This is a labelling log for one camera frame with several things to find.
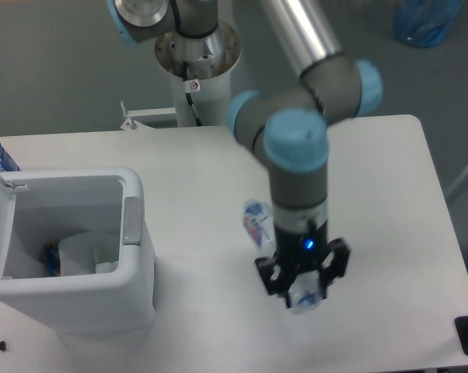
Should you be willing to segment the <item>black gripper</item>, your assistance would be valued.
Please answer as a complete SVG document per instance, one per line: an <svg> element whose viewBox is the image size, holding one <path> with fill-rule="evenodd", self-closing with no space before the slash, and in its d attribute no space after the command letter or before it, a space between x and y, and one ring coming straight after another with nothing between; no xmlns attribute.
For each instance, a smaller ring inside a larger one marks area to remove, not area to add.
<svg viewBox="0 0 468 373"><path fill-rule="evenodd" d="M333 281L346 274L351 249L344 238L328 243L327 222L303 233L292 233L275 226L276 255L254 260L260 279L268 295L277 295L285 300L287 309L295 307L289 290L296 277L317 270L322 299L327 298L327 289Z"/></svg>

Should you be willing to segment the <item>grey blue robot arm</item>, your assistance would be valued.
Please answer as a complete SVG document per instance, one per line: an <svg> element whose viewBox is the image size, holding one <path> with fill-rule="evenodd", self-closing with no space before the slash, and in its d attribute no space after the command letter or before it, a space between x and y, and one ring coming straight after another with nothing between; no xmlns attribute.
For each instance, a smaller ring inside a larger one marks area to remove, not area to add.
<svg viewBox="0 0 468 373"><path fill-rule="evenodd" d="M215 1L110 1L130 45L153 40L172 83L181 127L225 124L269 174L271 212L246 211L247 231L263 244L255 264L269 295L295 313L314 309L343 277L350 250L327 238L327 129L375 109L382 79L374 64L351 60L315 1L265 1L267 15L298 78L274 96L232 96L240 59L237 32Z"/></svg>

